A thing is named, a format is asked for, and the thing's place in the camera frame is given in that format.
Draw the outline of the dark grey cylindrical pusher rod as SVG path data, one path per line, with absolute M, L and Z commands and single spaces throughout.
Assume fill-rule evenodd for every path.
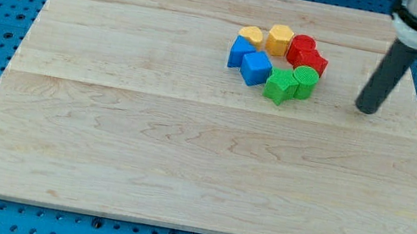
M 356 98 L 357 109 L 363 114 L 375 114 L 416 59 L 417 49 L 396 38 Z

